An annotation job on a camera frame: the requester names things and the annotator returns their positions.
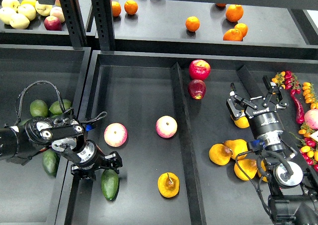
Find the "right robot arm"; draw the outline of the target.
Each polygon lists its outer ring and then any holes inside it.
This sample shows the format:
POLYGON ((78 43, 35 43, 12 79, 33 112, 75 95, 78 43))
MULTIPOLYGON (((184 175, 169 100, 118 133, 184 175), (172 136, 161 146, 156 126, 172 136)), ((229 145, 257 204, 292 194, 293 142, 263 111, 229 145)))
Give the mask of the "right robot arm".
POLYGON ((285 128, 277 109, 285 109, 289 103, 284 99, 282 87, 272 84, 267 76, 263 82, 268 90, 263 94, 248 73, 239 78, 250 95, 242 98, 234 84, 227 99, 227 107, 236 120, 246 116, 254 136, 247 143, 247 151, 258 157, 256 166, 262 178, 267 179, 270 196, 263 207, 275 225, 316 225, 318 223, 318 178, 312 169, 302 169, 292 161, 298 153, 282 140, 285 128))

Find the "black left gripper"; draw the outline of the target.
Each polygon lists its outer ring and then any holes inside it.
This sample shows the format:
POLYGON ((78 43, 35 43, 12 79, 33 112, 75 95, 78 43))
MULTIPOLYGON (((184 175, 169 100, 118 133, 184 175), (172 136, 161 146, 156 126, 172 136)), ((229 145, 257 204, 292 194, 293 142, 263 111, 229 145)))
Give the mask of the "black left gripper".
POLYGON ((71 166, 71 174, 80 180, 96 180, 95 171, 111 169, 119 174, 119 168, 123 166, 122 158, 117 151, 104 155, 98 145, 92 140, 87 140, 84 147, 77 153, 81 161, 71 166))

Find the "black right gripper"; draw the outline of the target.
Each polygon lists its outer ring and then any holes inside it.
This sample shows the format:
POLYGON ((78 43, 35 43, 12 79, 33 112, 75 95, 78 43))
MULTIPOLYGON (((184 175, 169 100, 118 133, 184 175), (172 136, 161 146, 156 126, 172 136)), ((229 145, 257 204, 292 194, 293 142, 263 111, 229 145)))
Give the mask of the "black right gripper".
POLYGON ((230 84, 230 96, 226 101, 226 106, 232 119, 237 121, 243 116, 247 117, 255 139, 260 139, 270 132, 281 134, 285 128, 277 113, 277 109, 283 110, 289 106, 289 102, 285 98, 287 96, 285 89, 271 82, 266 75, 262 79, 267 89, 263 103, 259 101, 259 104, 256 105, 246 98, 239 96, 233 82, 230 84))

